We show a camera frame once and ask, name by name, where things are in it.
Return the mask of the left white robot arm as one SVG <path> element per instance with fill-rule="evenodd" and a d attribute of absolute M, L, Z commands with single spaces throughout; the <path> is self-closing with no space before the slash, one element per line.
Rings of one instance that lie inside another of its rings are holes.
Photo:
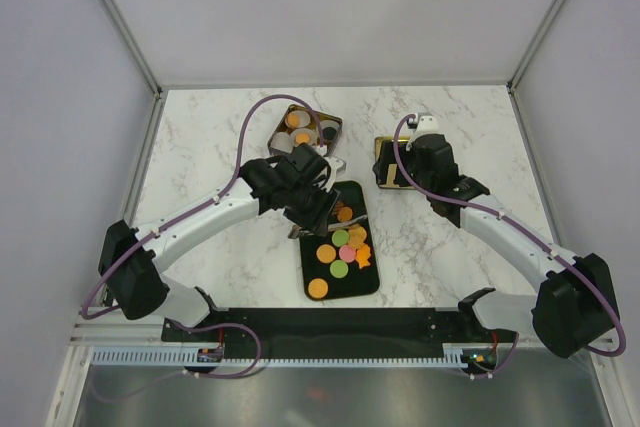
<path fill-rule="evenodd" d="M 98 271 L 128 320 L 161 315 L 181 323 L 197 341 L 219 327 L 211 298 L 199 287 L 165 277 L 165 271 L 211 237 L 268 211 L 303 233 L 325 235 L 339 194 L 344 160 L 301 144 L 284 156 L 258 158 L 239 167 L 229 184 L 166 218 L 131 227 L 120 220 L 106 231 Z"/>

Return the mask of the gold tin lid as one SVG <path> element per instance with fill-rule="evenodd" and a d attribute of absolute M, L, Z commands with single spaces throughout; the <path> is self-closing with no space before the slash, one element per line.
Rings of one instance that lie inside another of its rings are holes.
<path fill-rule="evenodd" d="M 414 154 L 407 149 L 408 136 L 400 136 L 398 139 L 399 156 L 407 172 L 410 172 L 414 161 Z M 398 168 L 391 136 L 376 137 L 374 140 L 375 160 L 372 171 L 375 175 L 376 185 L 380 189 L 412 189 Z"/>

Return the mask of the square cookie tin box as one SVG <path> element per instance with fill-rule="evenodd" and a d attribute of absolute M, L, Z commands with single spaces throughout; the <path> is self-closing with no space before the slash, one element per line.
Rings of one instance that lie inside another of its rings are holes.
<path fill-rule="evenodd" d="M 271 158 L 292 153 L 300 144 L 313 148 L 324 148 L 328 156 L 334 154 L 343 131 L 343 120 L 339 117 L 316 111 L 311 114 L 299 104 L 291 104 L 267 142 Z"/>

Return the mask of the orange round cookie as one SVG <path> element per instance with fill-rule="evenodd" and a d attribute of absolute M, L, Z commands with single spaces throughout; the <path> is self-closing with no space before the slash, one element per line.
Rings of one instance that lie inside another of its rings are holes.
<path fill-rule="evenodd" d="M 306 132 L 300 132 L 295 135 L 294 142 L 297 145 L 309 144 L 311 142 L 311 136 Z"/>

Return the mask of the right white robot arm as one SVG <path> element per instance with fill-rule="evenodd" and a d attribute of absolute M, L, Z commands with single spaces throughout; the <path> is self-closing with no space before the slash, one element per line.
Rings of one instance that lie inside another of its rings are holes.
<path fill-rule="evenodd" d="M 376 185 L 419 192 L 431 210 L 483 241 L 530 285 L 530 294 L 479 289 L 458 303 L 457 329 L 469 341 L 492 330 L 537 338 L 551 353 L 569 358 L 613 331 L 620 355 L 626 336 L 607 263 L 596 254 L 580 257 L 534 232 L 504 208 L 489 189 L 462 175 L 451 145 L 441 134 L 410 139 L 378 137 L 372 167 Z"/>

